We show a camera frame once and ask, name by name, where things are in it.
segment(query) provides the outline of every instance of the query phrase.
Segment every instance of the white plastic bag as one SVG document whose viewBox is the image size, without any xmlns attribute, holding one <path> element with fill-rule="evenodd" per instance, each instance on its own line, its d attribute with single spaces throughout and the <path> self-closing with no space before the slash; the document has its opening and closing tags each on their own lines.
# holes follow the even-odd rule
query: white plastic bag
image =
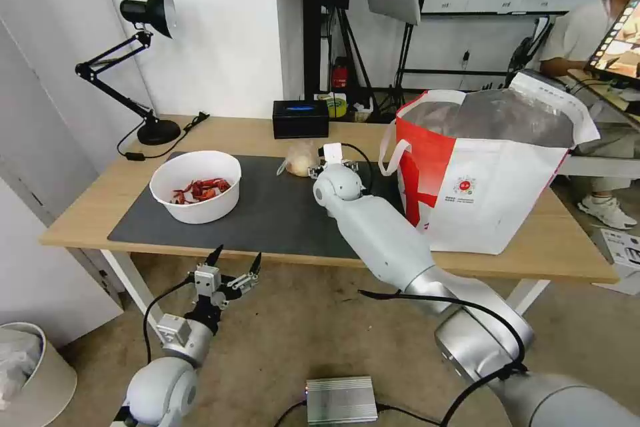
<svg viewBox="0 0 640 427">
<path fill-rule="evenodd" d="M 27 332 L 0 328 L 0 410 L 6 410 L 35 370 L 41 340 Z"/>
<path fill-rule="evenodd" d="M 396 146 L 383 163 L 393 129 Z M 597 139 L 572 95 L 518 73 L 506 90 L 429 90 L 380 145 L 405 216 L 431 250 L 500 254 L 574 145 Z"/>
</svg>

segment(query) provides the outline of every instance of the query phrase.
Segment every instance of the trash can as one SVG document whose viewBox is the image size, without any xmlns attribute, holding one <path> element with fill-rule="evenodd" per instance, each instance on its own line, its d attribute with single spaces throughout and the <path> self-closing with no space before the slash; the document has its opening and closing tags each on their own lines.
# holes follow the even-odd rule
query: trash can
<svg viewBox="0 0 640 427">
<path fill-rule="evenodd" d="M 9 407 L 0 411 L 0 425 L 44 427 L 69 404 L 75 393 L 78 376 L 49 343 L 40 327 L 27 322 L 13 322 L 0 328 L 28 332 L 42 340 L 40 361 Z"/>
</svg>

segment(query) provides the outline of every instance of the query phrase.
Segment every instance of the desk lamp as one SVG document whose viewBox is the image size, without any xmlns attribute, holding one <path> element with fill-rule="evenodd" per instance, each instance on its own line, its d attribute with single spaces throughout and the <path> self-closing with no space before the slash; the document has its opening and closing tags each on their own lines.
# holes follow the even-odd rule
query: desk lamp
<svg viewBox="0 0 640 427">
<path fill-rule="evenodd" d="M 162 35 L 172 38 L 171 31 L 176 26 L 173 0 L 122 0 L 120 3 L 120 14 L 122 14 L 125 20 L 132 22 L 138 32 L 128 40 L 110 48 L 97 57 L 83 63 L 78 63 L 75 66 L 75 72 L 78 76 L 98 87 L 107 95 L 116 99 L 126 108 L 134 111 L 144 119 L 144 125 L 139 128 L 137 133 L 140 143 L 144 145 L 162 145 L 163 143 L 169 143 L 180 136 L 181 130 L 177 123 L 171 120 L 158 119 L 151 108 L 125 97 L 101 81 L 98 75 L 134 56 L 136 53 L 149 48 L 153 34 L 147 30 L 146 24 L 150 24 Z M 138 48 L 130 50 L 120 57 L 106 58 L 106 56 L 135 41 L 141 44 Z"/>
</svg>

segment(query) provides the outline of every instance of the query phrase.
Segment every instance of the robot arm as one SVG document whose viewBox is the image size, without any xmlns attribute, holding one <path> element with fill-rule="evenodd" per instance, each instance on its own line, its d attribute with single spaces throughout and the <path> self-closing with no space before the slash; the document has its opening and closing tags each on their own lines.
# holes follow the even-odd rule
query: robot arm
<svg viewBox="0 0 640 427">
<path fill-rule="evenodd" d="M 341 150 L 339 144 L 324 148 L 332 155 L 314 169 L 320 173 L 313 195 L 378 279 L 406 294 L 454 297 L 485 306 L 514 327 L 525 347 L 531 343 L 531 327 L 489 286 L 438 268 L 424 237 L 393 206 L 380 197 L 362 196 L 359 176 L 343 165 L 341 152 L 336 153 Z M 436 343 L 468 382 L 516 358 L 513 335 L 494 317 L 466 307 L 454 310 L 447 302 L 417 302 L 429 314 L 442 314 Z M 514 427 L 640 426 L 638 417 L 610 397 L 570 378 L 520 373 L 488 385 Z"/>
<path fill-rule="evenodd" d="M 248 274 L 224 276 L 215 267 L 222 246 L 193 273 L 195 307 L 184 318 L 165 314 L 157 325 L 165 357 L 142 367 L 131 379 L 127 396 L 111 427 L 140 424 L 179 427 L 195 401 L 197 369 L 209 352 L 222 311 L 258 282 L 261 254 Z"/>
</svg>

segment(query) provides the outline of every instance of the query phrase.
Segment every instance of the lamp arm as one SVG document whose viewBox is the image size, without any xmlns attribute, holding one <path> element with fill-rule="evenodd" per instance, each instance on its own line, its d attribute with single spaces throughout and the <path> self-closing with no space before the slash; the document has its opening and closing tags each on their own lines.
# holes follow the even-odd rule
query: lamp arm
<svg viewBox="0 0 640 427">
<path fill-rule="evenodd" d="M 151 32 L 146 30 L 140 30 L 136 32 L 131 38 L 125 40 L 122 43 L 119 43 L 118 45 L 114 46 L 113 48 L 110 48 L 106 52 L 101 53 L 100 55 L 92 58 L 91 60 L 78 63 L 75 66 L 75 72 L 80 78 L 88 81 L 95 87 L 99 88 L 101 91 L 106 93 L 109 97 L 122 103 L 126 108 L 133 111 L 137 115 L 140 115 L 144 119 L 153 119 L 155 118 L 155 116 L 153 115 L 153 111 L 151 109 L 147 109 L 143 107 L 140 103 L 136 102 L 135 100 L 125 97 L 124 95 L 122 95 L 122 93 L 113 89 L 112 87 L 110 87 L 109 85 L 107 85 L 106 83 L 104 83 L 98 78 L 98 75 L 101 72 L 104 72 L 104 70 L 108 70 L 111 67 L 117 65 L 118 63 L 121 63 L 124 60 L 134 56 L 136 53 L 141 52 L 142 50 L 148 49 L 149 46 L 151 45 L 151 36 L 152 36 Z M 104 59 L 106 56 L 120 50 L 122 47 L 125 47 L 126 45 L 136 40 L 140 42 L 141 46 L 136 48 L 135 50 L 132 50 L 127 54 L 122 55 L 121 57 L 118 57 L 118 58 Z"/>
</svg>

